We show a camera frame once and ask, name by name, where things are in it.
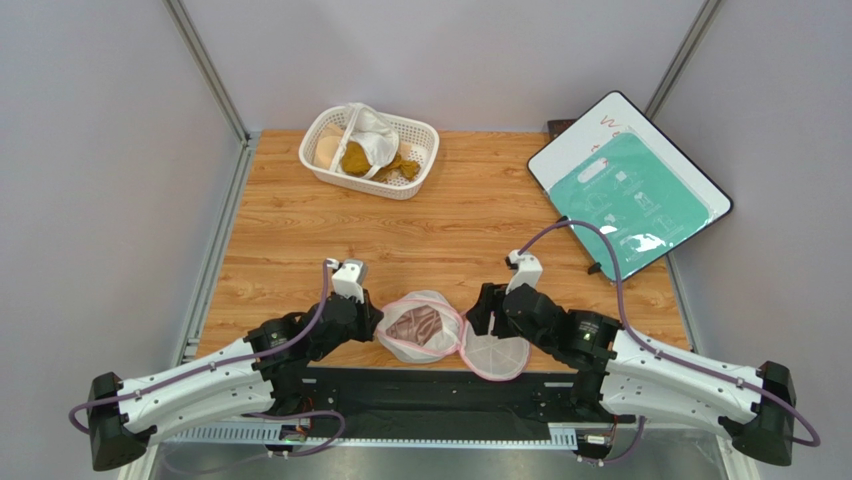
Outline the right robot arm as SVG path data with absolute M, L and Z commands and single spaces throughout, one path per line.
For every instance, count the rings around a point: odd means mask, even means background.
M 483 284 L 465 314 L 477 335 L 521 338 L 576 372 L 570 407 L 578 414 L 679 423 L 731 441 L 763 463 L 792 462 L 795 405 L 790 370 L 766 361 L 738 366 L 633 338 L 621 323 L 566 310 L 528 285 Z

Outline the dusty pink satin bra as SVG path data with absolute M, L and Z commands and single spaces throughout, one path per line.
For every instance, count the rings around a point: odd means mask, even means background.
M 442 330 L 440 313 L 430 306 L 419 306 L 404 311 L 385 332 L 390 338 L 424 346 Z

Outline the white mesh laundry bag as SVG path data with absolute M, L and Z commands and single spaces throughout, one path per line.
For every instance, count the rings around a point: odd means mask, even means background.
M 385 330 L 401 314 L 419 306 L 437 310 L 443 330 L 424 346 L 390 338 Z M 526 369 L 531 346 L 521 338 L 498 339 L 476 336 L 471 325 L 439 292 L 411 292 L 383 307 L 384 318 L 378 323 L 375 336 L 398 360 L 409 364 L 429 364 L 457 354 L 465 366 L 478 377 L 492 382 L 510 381 Z

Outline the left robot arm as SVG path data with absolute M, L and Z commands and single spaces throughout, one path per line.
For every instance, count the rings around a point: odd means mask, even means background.
M 174 369 L 137 379 L 95 377 L 82 408 L 94 470 L 122 467 L 173 435 L 232 416 L 307 412 L 308 364 L 348 341 L 372 341 L 382 318 L 368 297 L 332 294 Z

